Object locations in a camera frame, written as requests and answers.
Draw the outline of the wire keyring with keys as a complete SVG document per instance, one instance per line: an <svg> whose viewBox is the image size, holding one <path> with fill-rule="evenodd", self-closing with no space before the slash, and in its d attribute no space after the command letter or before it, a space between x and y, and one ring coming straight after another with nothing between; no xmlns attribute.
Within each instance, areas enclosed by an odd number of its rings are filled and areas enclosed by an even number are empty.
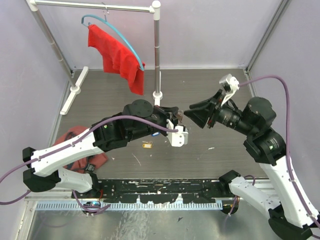
<svg viewBox="0 0 320 240"><path fill-rule="evenodd" d="M183 122L184 112L182 110L178 110L175 116L177 117L179 123Z"/></svg>

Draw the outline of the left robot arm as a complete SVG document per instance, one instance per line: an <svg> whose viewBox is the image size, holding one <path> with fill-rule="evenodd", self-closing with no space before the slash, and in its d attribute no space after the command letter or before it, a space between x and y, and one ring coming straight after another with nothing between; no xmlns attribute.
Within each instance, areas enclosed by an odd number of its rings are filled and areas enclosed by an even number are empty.
<svg viewBox="0 0 320 240"><path fill-rule="evenodd" d="M23 172L23 183L35 193L58 187L95 198L100 193L96 174L74 172L65 166L155 133L167 137L171 146L181 147L188 142L188 129L179 124L178 111L178 107L153 106L139 99L69 140L42 150L27 147L22 155L30 162Z"/></svg>

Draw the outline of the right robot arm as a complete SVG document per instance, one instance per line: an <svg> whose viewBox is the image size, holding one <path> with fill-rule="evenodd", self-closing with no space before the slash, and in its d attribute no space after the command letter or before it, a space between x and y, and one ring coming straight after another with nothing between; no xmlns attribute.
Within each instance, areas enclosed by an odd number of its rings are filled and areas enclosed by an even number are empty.
<svg viewBox="0 0 320 240"><path fill-rule="evenodd" d="M219 90L214 96L190 105L184 115L197 126L212 128L220 123L243 135L243 145L248 154L267 174L278 199L267 196L246 181L235 170L219 177L219 191L225 197L235 195L247 201L268 220L273 232L283 240L307 240L312 228L320 221L320 213L304 198L309 210L306 211L290 180L292 167L286 153L285 140L271 127L276 113L271 103L262 97L253 97L243 110L233 100L223 103L224 94Z"/></svg>

